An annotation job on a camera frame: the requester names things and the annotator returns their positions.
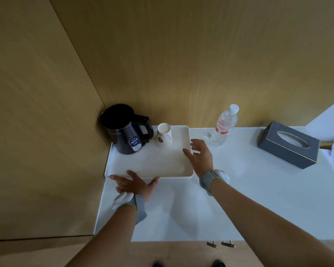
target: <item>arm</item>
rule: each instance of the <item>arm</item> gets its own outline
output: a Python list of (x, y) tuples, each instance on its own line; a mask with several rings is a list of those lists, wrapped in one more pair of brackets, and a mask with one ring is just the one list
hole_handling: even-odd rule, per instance
[[(147, 202), (159, 178), (146, 184), (138, 175), (128, 170), (132, 180), (111, 175), (117, 183), (116, 191), (143, 195)], [(137, 210), (133, 205), (123, 205), (100, 232), (66, 265), (66, 267), (124, 266), (126, 253), (134, 232)]]
[[(212, 154), (203, 140), (191, 141), (200, 153), (183, 152), (201, 178), (214, 170)], [(209, 190), (265, 266), (334, 266), (334, 252), (324, 244), (222, 179), (213, 179)]]

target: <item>blue sticker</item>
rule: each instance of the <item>blue sticker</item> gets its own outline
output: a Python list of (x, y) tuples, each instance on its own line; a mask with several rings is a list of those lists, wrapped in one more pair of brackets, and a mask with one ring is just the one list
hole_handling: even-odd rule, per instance
[(129, 139), (129, 144), (131, 145), (132, 149), (137, 152), (141, 149), (141, 143), (138, 140), (137, 136), (133, 136), (131, 139)]

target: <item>white paper cup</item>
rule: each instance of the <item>white paper cup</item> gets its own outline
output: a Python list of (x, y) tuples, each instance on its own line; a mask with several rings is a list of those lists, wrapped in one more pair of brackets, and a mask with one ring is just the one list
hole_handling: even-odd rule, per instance
[(172, 144), (171, 126), (167, 123), (161, 123), (157, 127), (157, 145), (160, 147), (170, 147)]

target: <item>electric kettle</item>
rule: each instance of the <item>electric kettle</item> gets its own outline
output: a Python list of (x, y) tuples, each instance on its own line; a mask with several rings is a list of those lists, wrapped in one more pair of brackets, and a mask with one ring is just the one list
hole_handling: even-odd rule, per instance
[(132, 107), (116, 104), (108, 107), (101, 115), (100, 121), (116, 149), (122, 154), (139, 151), (153, 137), (153, 129), (147, 116), (137, 115)]

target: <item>forearm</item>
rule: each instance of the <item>forearm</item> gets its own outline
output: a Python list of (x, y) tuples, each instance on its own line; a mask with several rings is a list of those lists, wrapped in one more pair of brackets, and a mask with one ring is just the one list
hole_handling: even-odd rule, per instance
[(124, 266), (137, 218), (136, 207), (124, 205), (67, 267)]
[(210, 191), (265, 266), (334, 266), (334, 253), (320, 241), (221, 179)]

